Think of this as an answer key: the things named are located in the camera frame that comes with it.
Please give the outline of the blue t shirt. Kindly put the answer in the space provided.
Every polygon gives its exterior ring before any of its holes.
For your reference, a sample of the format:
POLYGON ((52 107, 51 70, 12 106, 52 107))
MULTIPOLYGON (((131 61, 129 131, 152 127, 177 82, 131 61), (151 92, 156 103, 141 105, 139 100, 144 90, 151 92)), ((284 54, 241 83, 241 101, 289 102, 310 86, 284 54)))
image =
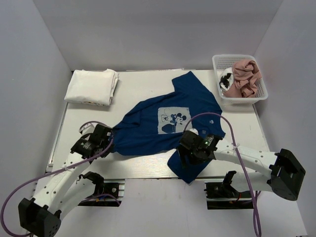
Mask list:
POLYGON ((222 110, 193 72, 174 78, 172 84, 174 92, 139 102, 114 126, 114 152, 148 156, 169 151, 191 128, 201 137, 225 136, 219 118, 222 110))

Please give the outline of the white t shirt stack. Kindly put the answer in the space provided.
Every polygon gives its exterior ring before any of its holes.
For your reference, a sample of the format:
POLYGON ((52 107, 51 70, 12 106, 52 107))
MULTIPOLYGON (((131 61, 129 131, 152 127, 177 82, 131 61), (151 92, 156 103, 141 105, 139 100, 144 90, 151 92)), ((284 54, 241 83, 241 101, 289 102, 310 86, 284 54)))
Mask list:
POLYGON ((68 85, 64 100, 95 106, 109 106, 119 80, 119 73, 105 71, 75 70, 68 85))

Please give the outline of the white black printed t shirt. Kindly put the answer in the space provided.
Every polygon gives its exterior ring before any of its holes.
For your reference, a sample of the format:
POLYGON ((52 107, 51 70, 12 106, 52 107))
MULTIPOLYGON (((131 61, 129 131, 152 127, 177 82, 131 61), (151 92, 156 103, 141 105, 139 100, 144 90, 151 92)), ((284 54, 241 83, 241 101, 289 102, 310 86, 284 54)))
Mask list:
POLYGON ((219 86, 225 97, 233 97, 234 94, 231 90, 231 86, 234 84, 234 80, 232 67, 226 68, 220 75, 219 86))

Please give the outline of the pink t shirt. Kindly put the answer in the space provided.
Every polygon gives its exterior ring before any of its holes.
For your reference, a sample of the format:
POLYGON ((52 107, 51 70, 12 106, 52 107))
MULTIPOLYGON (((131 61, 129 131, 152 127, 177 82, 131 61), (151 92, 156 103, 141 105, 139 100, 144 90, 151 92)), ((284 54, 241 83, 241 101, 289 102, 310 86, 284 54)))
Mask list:
POLYGON ((256 81, 261 73, 254 60, 243 59, 235 62, 232 67, 234 82, 224 96, 228 98, 255 98, 258 92, 256 81))

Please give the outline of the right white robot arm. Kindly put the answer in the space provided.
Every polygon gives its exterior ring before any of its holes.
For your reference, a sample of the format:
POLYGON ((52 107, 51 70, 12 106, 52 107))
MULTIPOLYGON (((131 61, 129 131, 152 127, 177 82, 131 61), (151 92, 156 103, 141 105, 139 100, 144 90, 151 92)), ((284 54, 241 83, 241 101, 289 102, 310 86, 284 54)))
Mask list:
POLYGON ((257 151, 235 146, 212 134, 202 138, 192 131, 185 131, 177 152, 186 174, 189 167, 196 168, 212 160, 252 169, 247 175, 229 171, 222 182, 207 190, 209 198, 235 198, 239 193, 254 190, 272 192, 283 199, 296 201, 306 174, 290 150, 281 149, 277 153, 257 151))

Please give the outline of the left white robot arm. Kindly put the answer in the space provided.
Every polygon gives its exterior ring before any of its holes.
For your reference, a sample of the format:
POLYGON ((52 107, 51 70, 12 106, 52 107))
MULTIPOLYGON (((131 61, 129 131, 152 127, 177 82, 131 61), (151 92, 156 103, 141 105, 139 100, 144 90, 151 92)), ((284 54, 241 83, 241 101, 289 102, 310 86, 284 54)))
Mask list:
POLYGON ((104 178, 87 168, 97 158, 106 157, 113 147, 113 130, 104 124, 83 134, 71 147, 60 172, 31 199, 19 203, 21 227, 37 237, 55 236, 72 209, 85 199, 103 194, 104 178))

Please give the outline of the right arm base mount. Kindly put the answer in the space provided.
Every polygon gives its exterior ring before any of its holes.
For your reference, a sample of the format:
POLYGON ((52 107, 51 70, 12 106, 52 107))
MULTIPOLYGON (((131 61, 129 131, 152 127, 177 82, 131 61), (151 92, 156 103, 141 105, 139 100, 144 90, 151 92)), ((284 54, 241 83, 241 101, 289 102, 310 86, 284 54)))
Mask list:
POLYGON ((253 209, 250 191, 238 192, 231 186, 236 171, 229 171, 223 179, 212 179, 205 183, 208 210, 253 209))

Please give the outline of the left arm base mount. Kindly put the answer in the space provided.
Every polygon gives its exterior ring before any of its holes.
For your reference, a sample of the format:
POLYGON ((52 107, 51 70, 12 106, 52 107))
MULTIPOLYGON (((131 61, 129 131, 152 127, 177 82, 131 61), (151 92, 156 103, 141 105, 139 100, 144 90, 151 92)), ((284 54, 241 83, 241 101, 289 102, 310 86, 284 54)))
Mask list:
POLYGON ((124 195, 124 180, 105 180, 98 190, 79 206, 119 207, 124 195))

